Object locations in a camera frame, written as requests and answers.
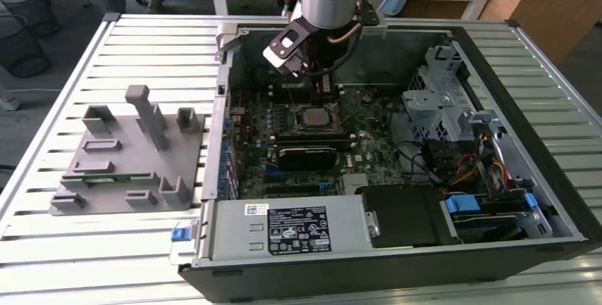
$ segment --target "sticker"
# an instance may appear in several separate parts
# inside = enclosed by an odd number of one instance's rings
[[[100,184],[100,183],[115,183],[112,178],[84,178],[87,183]]]
[[[271,255],[333,251],[326,206],[266,210]]]
[[[268,209],[270,204],[244,204],[244,215],[246,216],[267,215]]]

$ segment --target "green circuit board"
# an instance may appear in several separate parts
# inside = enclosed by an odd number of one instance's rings
[[[247,97],[238,99],[235,95],[232,100],[240,104],[234,109],[239,199],[345,194],[342,177],[350,173],[365,173],[370,185],[403,184],[403,170],[386,128],[395,98],[379,98],[369,88],[343,88],[330,108],[338,113],[335,128],[341,128],[354,140],[350,151],[337,154],[335,166],[330,170],[279,172],[278,180],[272,180],[270,173],[279,170],[271,160],[275,155],[270,137],[272,133],[295,133],[295,114],[310,105],[270,103],[263,93],[240,92],[239,95]],[[304,191],[303,187],[317,186],[318,191]],[[294,192],[280,192],[278,188],[286,187],[294,187]]]

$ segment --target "chair leg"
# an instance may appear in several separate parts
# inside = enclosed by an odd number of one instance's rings
[[[84,0],[82,4],[86,8],[92,5],[92,0]]]
[[[22,103],[18,98],[12,96],[7,88],[0,85],[0,107],[3,107],[7,111],[15,111],[19,109],[20,105]]]

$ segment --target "power supply label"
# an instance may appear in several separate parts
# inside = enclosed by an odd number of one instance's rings
[[[267,221],[274,256],[333,251],[326,206],[271,208]]]

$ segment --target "metal table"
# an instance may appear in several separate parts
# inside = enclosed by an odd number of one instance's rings
[[[164,113],[186,102],[208,117],[219,63],[222,22],[282,23],[279,18],[124,15],[103,22],[55,106],[0,195],[0,303],[208,304],[176,274],[168,253],[171,228],[199,216],[188,211],[52,217],[59,178],[84,132],[87,104],[134,114],[128,85],[146,84]],[[459,20],[399,20],[462,25],[531,121],[559,165],[602,220],[602,120],[551,66],[521,28]],[[475,93],[487,107],[479,88]],[[208,144],[206,130],[204,144]],[[207,149],[199,154],[203,183]],[[602,259],[597,250],[546,263],[499,282],[366,292],[262,304],[599,304]]]

